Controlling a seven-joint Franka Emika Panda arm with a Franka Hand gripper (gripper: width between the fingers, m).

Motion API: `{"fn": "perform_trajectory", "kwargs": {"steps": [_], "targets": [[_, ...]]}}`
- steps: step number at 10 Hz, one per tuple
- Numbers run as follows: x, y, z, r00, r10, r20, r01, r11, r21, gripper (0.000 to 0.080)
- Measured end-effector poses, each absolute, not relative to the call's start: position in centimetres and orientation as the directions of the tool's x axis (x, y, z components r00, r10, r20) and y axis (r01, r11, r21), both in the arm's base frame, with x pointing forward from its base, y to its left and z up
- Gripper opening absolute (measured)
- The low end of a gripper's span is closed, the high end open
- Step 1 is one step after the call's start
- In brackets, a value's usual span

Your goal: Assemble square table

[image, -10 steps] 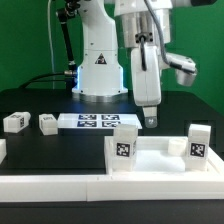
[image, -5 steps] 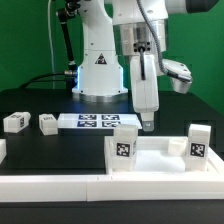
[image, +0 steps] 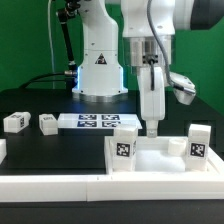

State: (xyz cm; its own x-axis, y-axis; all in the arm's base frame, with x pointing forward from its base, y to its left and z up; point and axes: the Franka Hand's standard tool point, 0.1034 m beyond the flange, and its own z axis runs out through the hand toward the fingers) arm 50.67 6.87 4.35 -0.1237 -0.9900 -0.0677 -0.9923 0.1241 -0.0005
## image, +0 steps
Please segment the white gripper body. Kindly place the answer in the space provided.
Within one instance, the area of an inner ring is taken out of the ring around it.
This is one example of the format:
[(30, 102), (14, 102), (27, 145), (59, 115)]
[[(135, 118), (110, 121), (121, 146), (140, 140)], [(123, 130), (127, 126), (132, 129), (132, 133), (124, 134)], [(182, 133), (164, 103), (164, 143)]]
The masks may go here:
[(145, 121), (159, 121), (165, 117), (165, 87), (163, 71), (154, 68), (154, 81), (151, 81), (149, 67), (142, 67), (138, 75), (141, 117)]

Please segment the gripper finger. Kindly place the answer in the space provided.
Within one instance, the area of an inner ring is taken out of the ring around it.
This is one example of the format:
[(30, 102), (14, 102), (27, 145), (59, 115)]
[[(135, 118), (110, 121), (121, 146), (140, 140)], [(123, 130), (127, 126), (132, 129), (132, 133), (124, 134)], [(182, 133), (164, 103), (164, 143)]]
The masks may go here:
[(147, 121), (146, 122), (147, 128), (147, 136), (149, 138), (155, 138), (157, 136), (157, 129), (158, 129), (158, 122), (157, 121)]

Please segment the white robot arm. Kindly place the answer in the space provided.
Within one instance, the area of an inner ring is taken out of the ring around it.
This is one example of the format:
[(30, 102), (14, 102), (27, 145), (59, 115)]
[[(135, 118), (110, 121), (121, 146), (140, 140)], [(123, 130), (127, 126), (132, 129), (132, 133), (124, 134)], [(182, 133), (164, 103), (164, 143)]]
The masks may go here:
[[(105, 5), (118, 4), (123, 32), (108, 15)], [(126, 63), (137, 73), (141, 117), (147, 135), (157, 135), (165, 116), (165, 88), (170, 86), (179, 102), (190, 104), (195, 86), (182, 75), (171, 73), (171, 42), (177, 30), (208, 30), (224, 18), (224, 0), (81, 0), (84, 59), (78, 68), (81, 96), (107, 100), (127, 89), (118, 62), (118, 37), (126, 42)]]

